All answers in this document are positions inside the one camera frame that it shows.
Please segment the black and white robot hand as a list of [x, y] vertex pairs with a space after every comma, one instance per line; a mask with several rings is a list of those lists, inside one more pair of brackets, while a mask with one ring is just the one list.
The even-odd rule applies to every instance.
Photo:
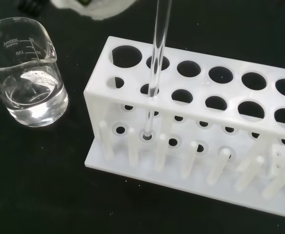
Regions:
[[114, 17], [132, 6], [135, 0], [19, 0], [17, 8], [24, 14], [37, 17], [47, 4], [58, 9], [70, 9], [93, 20]]

